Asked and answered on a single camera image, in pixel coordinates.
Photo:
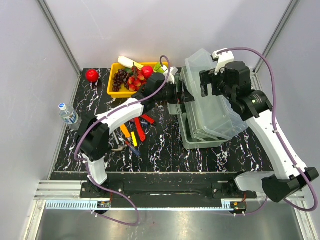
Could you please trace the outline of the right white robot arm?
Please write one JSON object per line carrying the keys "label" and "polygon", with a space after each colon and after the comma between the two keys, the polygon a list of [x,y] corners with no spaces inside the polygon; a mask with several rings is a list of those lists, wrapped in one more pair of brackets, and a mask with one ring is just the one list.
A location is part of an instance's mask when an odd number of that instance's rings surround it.
{"label": "right white robot arm", "polygon": [[307,167],[298,157],[273,117],[275,107],[267,95],[252,87],[250,69],[241,61],[227,63],[221,70],[202,70],[199,73],[201,95],[208,95],[211,85],[212,95],[223,96],[231,108],[247,123],[258,137],[273,168],[273,173],[256,180],[253,174],[241,173],[228,184],[227,192],[239,198],[245,191],[262,191],[273,202],[279,203],[302,190],[319,177],[314,167]]}

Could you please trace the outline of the clear plastic tool box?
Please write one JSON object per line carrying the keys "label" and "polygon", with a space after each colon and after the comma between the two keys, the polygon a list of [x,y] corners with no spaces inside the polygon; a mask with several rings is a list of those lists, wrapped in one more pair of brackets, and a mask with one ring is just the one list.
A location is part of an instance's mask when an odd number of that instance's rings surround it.
{"label": "clear plastic tool box", "polygon": [[202,97],[200,71],[216,65],[210,53],[200,49],[185,59],[181,72],[175,75],[182,93],[194,97],[191,102],[167,105],[169,114],[177,116],[182,144],[187,150],[218,147],[248,128],[223,96],[208,93]]}

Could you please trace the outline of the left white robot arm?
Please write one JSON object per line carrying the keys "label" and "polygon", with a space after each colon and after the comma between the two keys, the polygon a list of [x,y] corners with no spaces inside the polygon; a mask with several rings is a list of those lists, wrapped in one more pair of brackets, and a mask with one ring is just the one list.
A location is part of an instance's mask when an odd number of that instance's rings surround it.
{"label": "left white robot arm", "polygon": [[157,102],[185,104],[195,98],[184,83],[175,83],[168,73],[153,73],[138,92],[126,102],[95,117],[84,116],[76,135],[74,159],[85,163],[91,192],[98,198],[107,195],[109,186],[104,157],[109,148],[110,135],[121,125],[151,111]]}

